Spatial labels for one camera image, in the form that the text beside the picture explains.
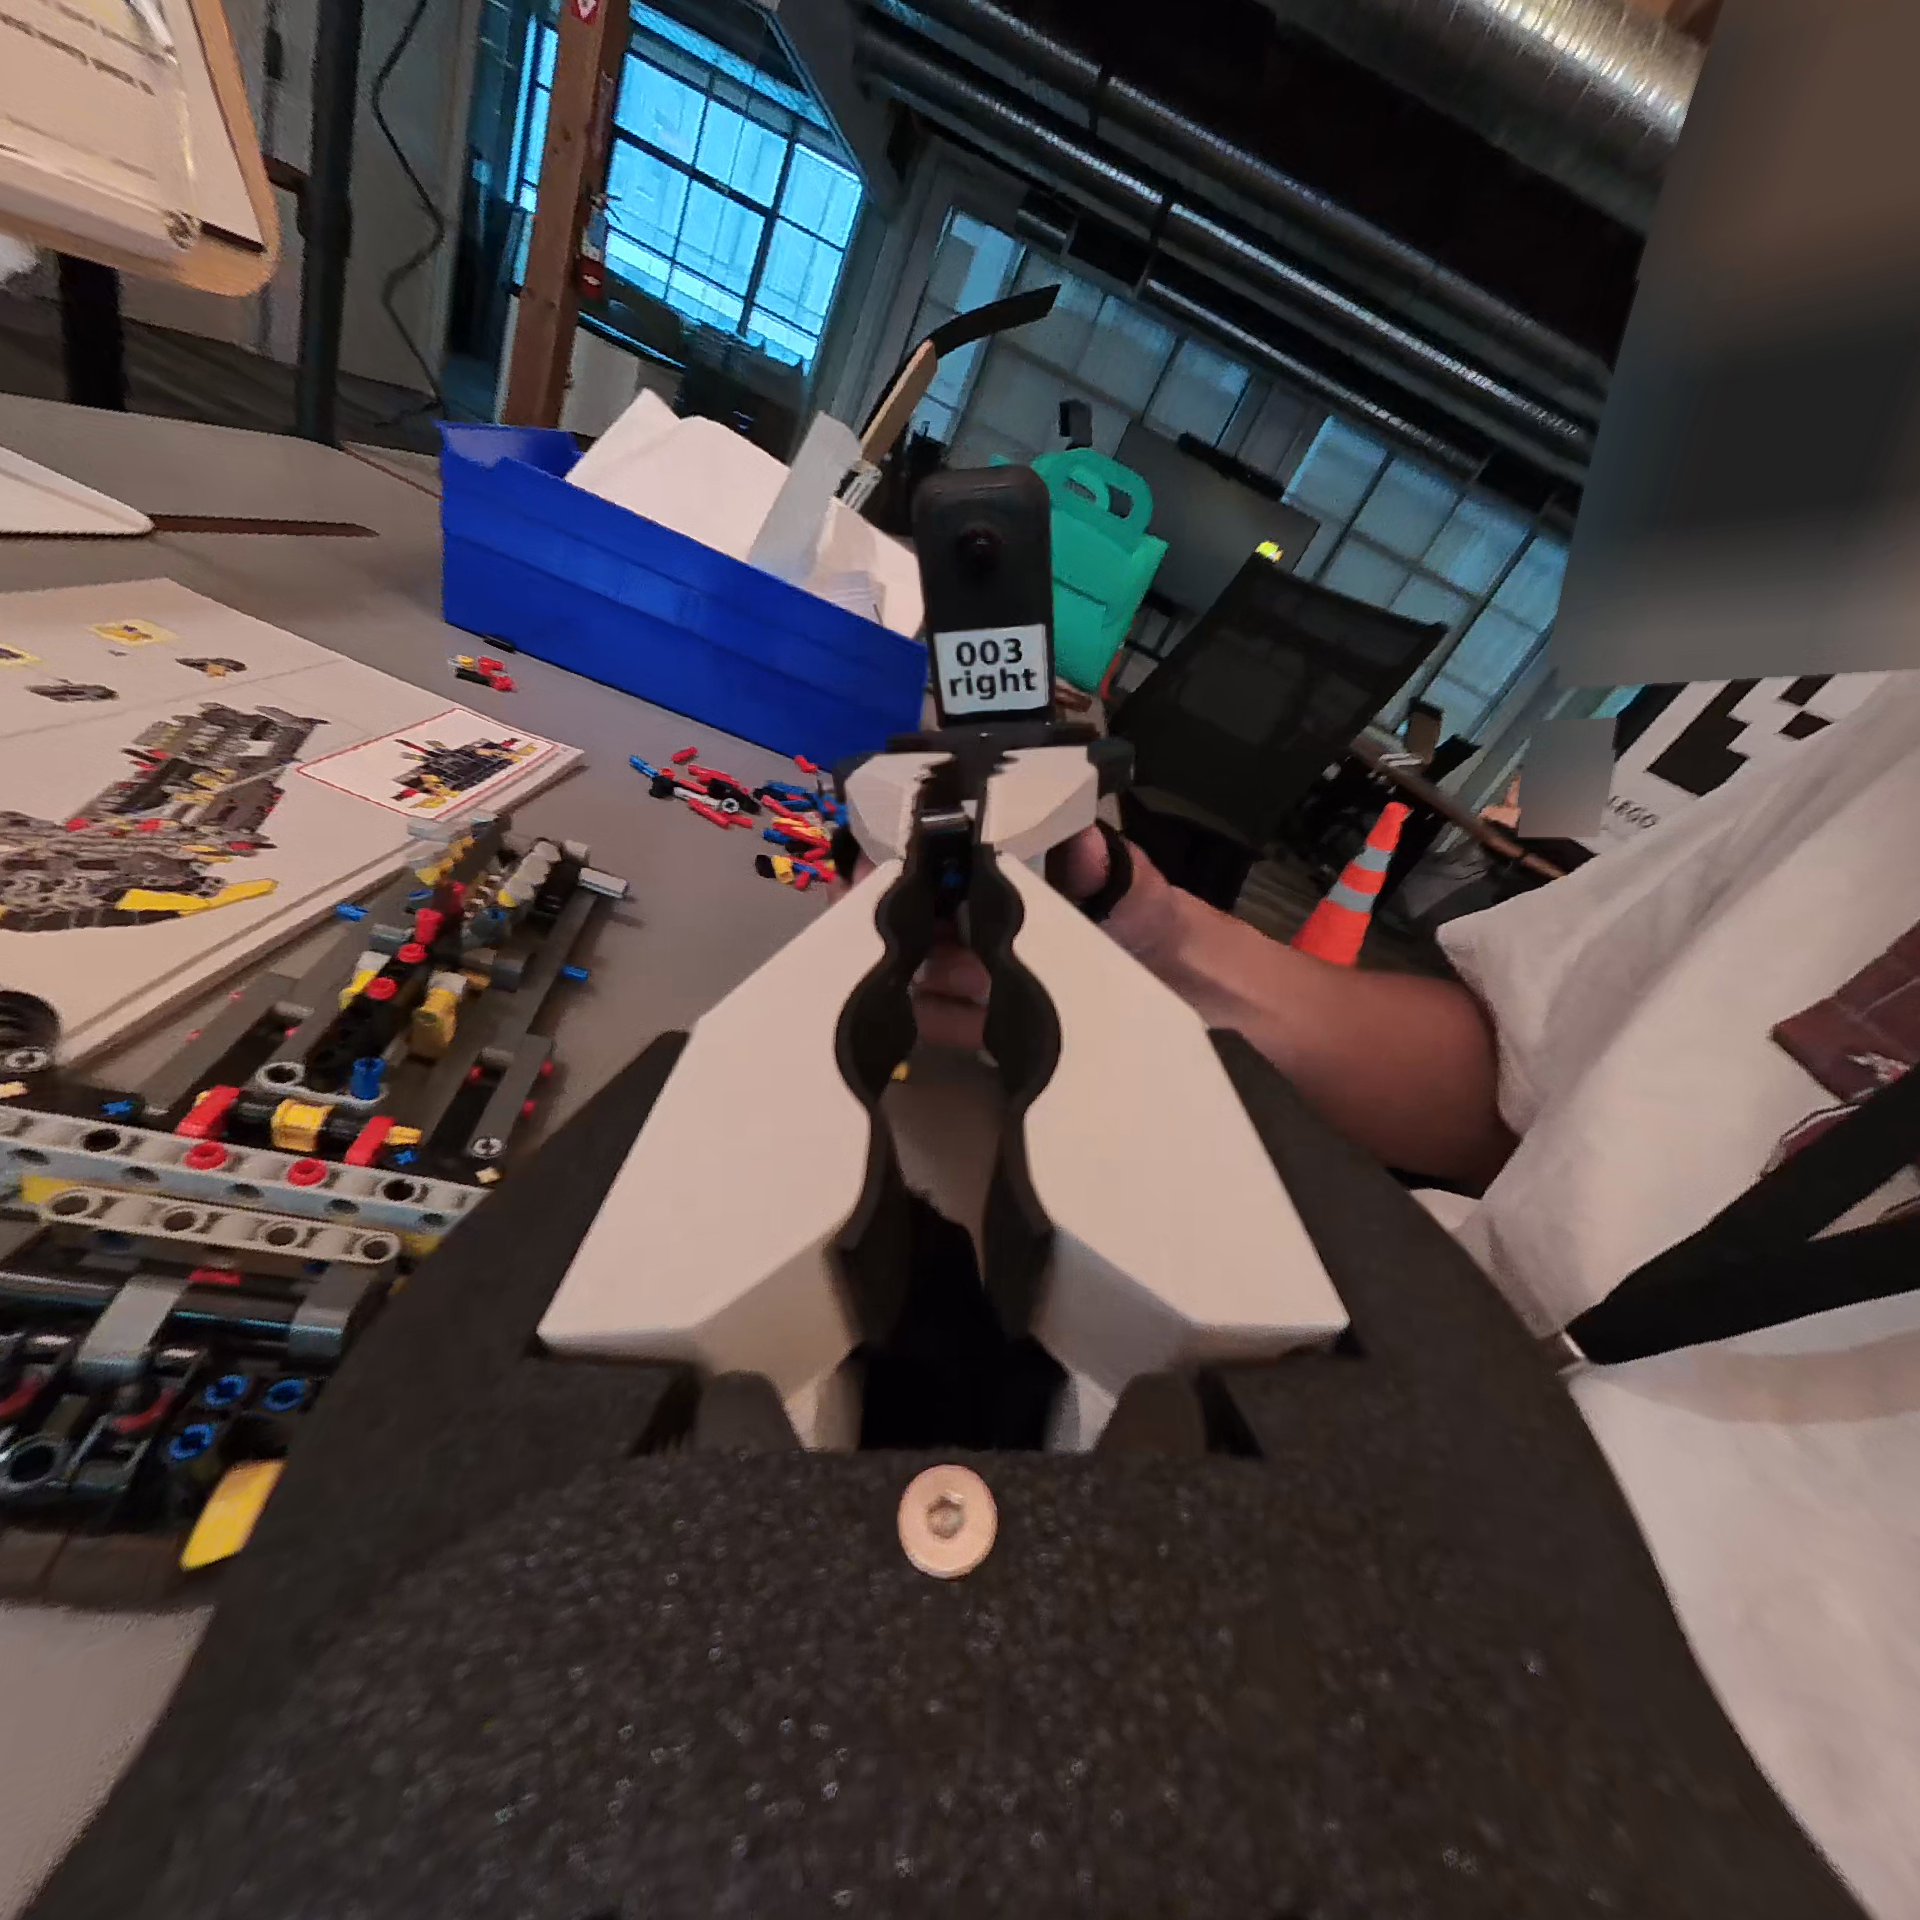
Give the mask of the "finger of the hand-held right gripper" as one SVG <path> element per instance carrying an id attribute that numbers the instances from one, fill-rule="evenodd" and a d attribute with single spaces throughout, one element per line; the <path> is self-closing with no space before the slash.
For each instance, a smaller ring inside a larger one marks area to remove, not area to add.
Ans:
<path id="1" fill-rule="evenodd" d="M 976 860 L 1035 867 L 1097 820 L 1100 771 L 1090 748 L 1004 754 L 976 804 Z"/>
<path id="2" fill-rule="evenodd" d="M 959 796 L 949 749 L 899 749 L 863 758 L 849 772 L 849 885 L 897 864 L 933 885 L 949 854 L 949 829 L 925 826 L 925 809 L 943 811 Z"/>

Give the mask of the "white paper bags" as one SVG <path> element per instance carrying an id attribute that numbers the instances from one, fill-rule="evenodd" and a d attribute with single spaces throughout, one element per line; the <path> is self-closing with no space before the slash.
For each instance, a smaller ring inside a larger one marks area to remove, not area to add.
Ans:
<path id="1" fill-rule="evenodd" d="M 817 416 L 796 462 L 785 465 L 732 428 L 677 416 L 645 390 L 568 481 L 719 556 L 919 637 L 919 562 L 841 498 L 845 481 L 866 473 L 859 452 L 852 428 Z"/>

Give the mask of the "lego instruction booklet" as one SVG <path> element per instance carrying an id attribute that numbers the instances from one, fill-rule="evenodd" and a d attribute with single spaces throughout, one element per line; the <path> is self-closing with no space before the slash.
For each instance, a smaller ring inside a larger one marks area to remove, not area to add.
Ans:
<path id="1" fill-rule="evenodd" d="M 61 1065 L 583 762 L 175 580 L 8 592 L 3 641 L 4 1050 Z"/>

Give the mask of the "wooden support beam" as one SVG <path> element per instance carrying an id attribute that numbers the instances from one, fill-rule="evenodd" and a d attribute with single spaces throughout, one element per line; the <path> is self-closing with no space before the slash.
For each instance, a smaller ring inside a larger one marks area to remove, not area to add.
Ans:
<path id="1" fill-rule="evenodd" d="M 628 2 L 561 5 L 557 59 L 546 97 L 533 241 L 519 284 L 505 425 L 561 425 L 583 296 L 593 208 L 608 179 Z"/>

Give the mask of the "person's right hand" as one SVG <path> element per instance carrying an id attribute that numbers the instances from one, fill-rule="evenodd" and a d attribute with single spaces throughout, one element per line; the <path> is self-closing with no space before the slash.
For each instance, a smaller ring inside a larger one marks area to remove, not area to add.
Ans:
<path id="1" fill-rule="evenodd" d="M 1120 949 L 1160 969 L 1179 932 L 1175 891 L 1122 833 L 1105 820 L 1082 829 L 1042 858 L 1042 873 Z M 962 923 L 943 925 L 913 984 L 923 1040 L 956 1050 L 983 1045 L 992 973 L 970 945 Z"/>

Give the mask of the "pile of mixed lego pins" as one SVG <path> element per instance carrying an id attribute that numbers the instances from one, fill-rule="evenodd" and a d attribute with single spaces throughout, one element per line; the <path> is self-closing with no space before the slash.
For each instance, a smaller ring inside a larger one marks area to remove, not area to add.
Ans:
<path id="1" fill-rule="evenodd" d="M 633 754 L 628 765 L 647 781 L 655 801 L 682 806 L 723 833 L 753 833 L 760 841 L 754 872 L 799 893 L 841 881 L 836 844 L 849 828 L 849 806 L 829 792 L 826 769 L 796 756 L 801 781 L 738 779 L 684 748 L 660 764 Z"/>

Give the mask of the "person's right forearm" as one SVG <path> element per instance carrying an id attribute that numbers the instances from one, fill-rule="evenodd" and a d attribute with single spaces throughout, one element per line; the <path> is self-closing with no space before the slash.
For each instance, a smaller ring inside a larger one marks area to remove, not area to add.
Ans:
<path id="1" fill-rule="evenodd" d="M 1143 960 L 1392 1170 L 1482 1192 L 1513 1156 L 1497 1036 L 1458 984 L 1337 968 L 1185 891 L 1168 893 Z"/>

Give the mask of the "orange traffic cone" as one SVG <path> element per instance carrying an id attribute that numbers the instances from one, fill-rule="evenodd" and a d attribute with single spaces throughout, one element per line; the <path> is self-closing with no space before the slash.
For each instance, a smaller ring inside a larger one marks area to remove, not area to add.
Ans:
<path id="1" fill-rule="evenodd" d="M 1306 923 L 1291 934 L 1289 946 L 1297 954 L 1306 954 L 1336 969 L 1359 968 L 1409 817 L 1411 804 L 1401 801 L 1392 801 L 1381 809 L 1360 850 L 1348 860 Z"/>

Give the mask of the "lego car chassis model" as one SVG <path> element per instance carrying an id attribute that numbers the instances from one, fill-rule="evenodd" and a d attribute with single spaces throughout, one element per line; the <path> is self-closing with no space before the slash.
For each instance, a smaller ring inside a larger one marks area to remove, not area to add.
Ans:
<path id="1" fill-rule="evenodd" d="M 4 1601 L 157 1604 L 248 1546 L 354 1340 L 509 1169 L 628 893 L 579 841 L 431 829 L 129 1088 L 4 995 Z"/>

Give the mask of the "white metal stand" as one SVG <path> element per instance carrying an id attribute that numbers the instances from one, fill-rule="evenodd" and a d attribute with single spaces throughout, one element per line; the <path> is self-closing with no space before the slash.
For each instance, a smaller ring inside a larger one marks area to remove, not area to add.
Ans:
<path id="1" fill-rule="evenodd" d="M 152 538 L 154 518 L 11 449 L 0 451 L 3 538 Z"/>

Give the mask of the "black angled lego beam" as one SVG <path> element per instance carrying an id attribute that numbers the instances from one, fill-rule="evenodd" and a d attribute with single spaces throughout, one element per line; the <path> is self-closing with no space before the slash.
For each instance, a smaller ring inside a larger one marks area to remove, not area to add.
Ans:
<path id="1" fill-rule="evenodd" d="M 978 860 L 975 804 L 933 803 L 916 811 L 904 846 L 904 876 L 936 925 L 959 923 L 962 916 Z"/>

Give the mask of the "black metal pole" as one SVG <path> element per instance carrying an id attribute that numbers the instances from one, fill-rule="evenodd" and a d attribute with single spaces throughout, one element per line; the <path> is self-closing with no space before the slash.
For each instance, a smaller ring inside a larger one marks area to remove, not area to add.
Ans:
<path id="1" fill-rule="evenodd" d="M 312 70 L 296 432 L 339 440 L 339 376 L 352 250 L 352 144 L 365 5 L 319 2 Z"/>

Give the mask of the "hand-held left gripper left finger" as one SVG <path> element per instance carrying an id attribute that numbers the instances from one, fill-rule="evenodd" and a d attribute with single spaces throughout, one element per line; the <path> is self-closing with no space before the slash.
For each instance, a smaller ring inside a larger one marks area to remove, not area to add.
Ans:
<path id="1" fill-rule="evenodd" d="M 760 1377 L 807 1449 L 852 1449 L 855 1352 L 899 1310 L 857 1272 L 897 1153 L 883 1092 L 914 1042 L 880 908 L 907 876 L 876 860 L 687 1036 L 537 1326 L 548 1353 Z"/>

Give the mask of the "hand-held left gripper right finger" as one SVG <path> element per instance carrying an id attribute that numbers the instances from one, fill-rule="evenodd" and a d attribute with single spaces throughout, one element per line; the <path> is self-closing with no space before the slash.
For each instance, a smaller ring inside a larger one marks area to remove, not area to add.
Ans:
<path id="1" fill-rule="evenodd" d="M 976 854 L 1004 1118 L 983 1281 L 1063 1369 L 1044 1449 L 1143 1377 L 1321 1349 L 1348 1314 L 1202 1017 L 1004 852 Z"/>

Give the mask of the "green felt bag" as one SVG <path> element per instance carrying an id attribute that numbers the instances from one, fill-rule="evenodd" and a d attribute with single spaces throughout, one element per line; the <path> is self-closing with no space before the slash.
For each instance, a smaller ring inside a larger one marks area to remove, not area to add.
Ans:
<path id="1" fill-rule="evenodd" d="M 1097 449 L 1033 460 L 1049 504 L 1057 677 L 1097 694 L 1135 628 L 1168 542 L 1151 532 L 1148 482 Z"/>

